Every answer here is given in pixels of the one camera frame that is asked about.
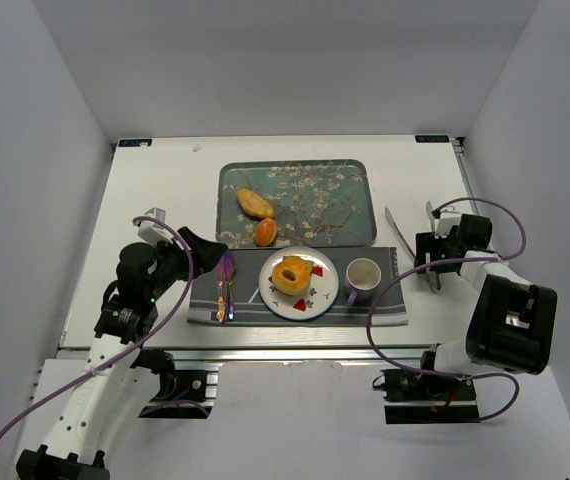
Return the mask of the orange ring bagel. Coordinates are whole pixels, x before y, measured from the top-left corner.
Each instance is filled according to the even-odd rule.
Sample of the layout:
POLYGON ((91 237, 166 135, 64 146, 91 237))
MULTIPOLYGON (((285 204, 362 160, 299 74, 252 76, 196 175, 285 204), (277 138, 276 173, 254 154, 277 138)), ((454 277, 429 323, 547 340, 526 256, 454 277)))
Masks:
POLYGON ((297 264, 288 264, 283 259, 272 270, 271 282, 275 288, 289 296, 304 294, 310 286, 311 274, 297 264))

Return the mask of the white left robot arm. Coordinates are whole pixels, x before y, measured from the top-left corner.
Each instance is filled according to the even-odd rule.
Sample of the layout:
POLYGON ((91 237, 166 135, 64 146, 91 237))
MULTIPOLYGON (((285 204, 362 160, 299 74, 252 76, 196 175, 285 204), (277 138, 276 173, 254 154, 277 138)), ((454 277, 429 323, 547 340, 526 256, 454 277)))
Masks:
POLYGON ((50 432, 16 462, 20 479, 107 479, 108 454, 143 408, 173 385, 171 356, 144 344, 160 324, 157 302, 176 282, 214 270, 228 248, 142 218, 140 241, 119 254, 80 381, 50 432))

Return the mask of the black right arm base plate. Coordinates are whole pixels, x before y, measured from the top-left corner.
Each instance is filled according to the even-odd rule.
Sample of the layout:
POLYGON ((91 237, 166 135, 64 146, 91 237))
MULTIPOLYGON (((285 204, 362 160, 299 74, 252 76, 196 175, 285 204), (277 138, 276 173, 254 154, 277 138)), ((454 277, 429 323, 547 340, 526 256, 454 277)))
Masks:
POLYGON ((372 389, 383 394, 388 425, 480 422, 476 391, 471 381, 386 369, 374 378, 372 389))

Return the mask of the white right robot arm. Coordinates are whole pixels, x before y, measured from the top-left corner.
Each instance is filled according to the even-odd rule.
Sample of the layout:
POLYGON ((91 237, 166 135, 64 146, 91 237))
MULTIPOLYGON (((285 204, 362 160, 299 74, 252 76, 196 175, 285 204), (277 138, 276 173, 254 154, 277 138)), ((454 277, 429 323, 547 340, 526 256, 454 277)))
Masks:
POLYGON ((490 249, 489 218, 450 211, 431 214, 431 230, 418 233, 415 264, 463 259, 423 271, 437 279, 455 273, 479 293, 465 337, 439 344, 421 368, 474 376, 490 372, 538 375, 547 367, 558 295, 526 280, 490 249))

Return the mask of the brown bread slice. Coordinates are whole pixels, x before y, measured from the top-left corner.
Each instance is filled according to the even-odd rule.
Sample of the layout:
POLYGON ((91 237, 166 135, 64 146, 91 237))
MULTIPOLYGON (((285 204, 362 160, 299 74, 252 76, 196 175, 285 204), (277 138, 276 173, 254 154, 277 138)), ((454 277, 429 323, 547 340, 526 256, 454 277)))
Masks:
POLYGON ((297 264, 301 268, 304 268, 308 275, 311 274, 312 270, 314 269, 314 262, 305 258, 302 258, 299 255, 289 255, 284 256, 283 261, 287 262, 288 264, 297 264))

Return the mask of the silver metal tongs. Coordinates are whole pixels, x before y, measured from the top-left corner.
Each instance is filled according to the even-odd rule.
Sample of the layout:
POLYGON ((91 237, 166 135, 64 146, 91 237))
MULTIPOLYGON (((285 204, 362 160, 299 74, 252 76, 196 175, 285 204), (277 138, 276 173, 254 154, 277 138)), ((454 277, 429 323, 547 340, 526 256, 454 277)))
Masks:
MULTIPOLYGON (((396 236, 397 240, 400 242, 404 251, 407 253, 407 255, 409 256, 409 258, 412 261, 415 261, 416 260, 416 254, 415 254, 413 248, 410 246, 410 244, 405 239, 401 230, 399 229, 399 227, 398 227, 397 223, 395 222, 394 217, 393 217, 393 215, 392 215, 392 213, 388 207, 384 208, 384 215, 385 215, 385 218, 386 218, 388 225, 390 226, 390 228, 391 228, 392 232, 394 233, 394 235, 396 236)), ((427 271, 423 271, 421 273, 421 276, 426 281, 430 290, 434 294, 438 294, 440 292, 441 283, 440 283, 440 280, 438 277, 431 276, 427 271)))

